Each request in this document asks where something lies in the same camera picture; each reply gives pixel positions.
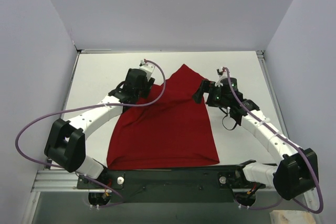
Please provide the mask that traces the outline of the red cloth garment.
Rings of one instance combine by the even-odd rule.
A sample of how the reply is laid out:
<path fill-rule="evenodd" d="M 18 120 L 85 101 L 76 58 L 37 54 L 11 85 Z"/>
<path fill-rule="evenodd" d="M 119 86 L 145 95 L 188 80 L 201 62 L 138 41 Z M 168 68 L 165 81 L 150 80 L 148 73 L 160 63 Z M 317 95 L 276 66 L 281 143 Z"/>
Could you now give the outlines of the red cloth garment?
<path fill-rule="evenodd" d="M 165 85 L 153 85 L 140 107 L 118 119 L 110 139 L 111 170 L 209 166 L 219 163 L 208 111 L 192 99 L 204 80 L 182 65 Z"/>

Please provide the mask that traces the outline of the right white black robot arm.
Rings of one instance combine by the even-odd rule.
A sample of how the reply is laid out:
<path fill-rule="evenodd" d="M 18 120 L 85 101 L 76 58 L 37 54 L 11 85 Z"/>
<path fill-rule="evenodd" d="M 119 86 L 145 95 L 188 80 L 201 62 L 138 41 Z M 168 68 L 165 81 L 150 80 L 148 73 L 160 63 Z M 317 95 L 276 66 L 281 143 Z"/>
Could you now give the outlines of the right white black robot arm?
<path fill-rule="evenodd" d="M 285 139 L 269 122 L 250 99 L 238 91 L 235 78 L 224 78 L 219 82 L 202 80 L 193 94 L 193 100 L 201 103 L 207 94 L 205 104 L 225 111 L 237 125 L 251 133 L 272 156 L 276 165 L 247 161 L 239 165 L 236 177 L 245 183 L 256 182 L 273 187 L 285 200 L 291 200 L 313 188 L 318 182 L 316 153 Z"/>

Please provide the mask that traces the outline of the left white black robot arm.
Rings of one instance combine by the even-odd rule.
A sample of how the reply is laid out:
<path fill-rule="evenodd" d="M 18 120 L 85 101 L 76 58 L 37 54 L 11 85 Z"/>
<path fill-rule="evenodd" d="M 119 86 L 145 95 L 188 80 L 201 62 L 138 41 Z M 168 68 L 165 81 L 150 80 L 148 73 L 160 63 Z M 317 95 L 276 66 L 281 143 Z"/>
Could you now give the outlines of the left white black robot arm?
<path fill-rule="evenodd" d="M 149 95 L 154 78 L 155 66 L 148 63 L 129 69 L 124 81 L 111 90 L 97 108 L 89 109 L 68 120 L 58 119 L 52 126 L 44 153 L 68 172 L 89 176 L 89 182 L 96 188 L 106 185 L 106 167 L 86 154 L 87 138 L 127 110 L 126 104 L 136 104 L 140 98 Z"/>

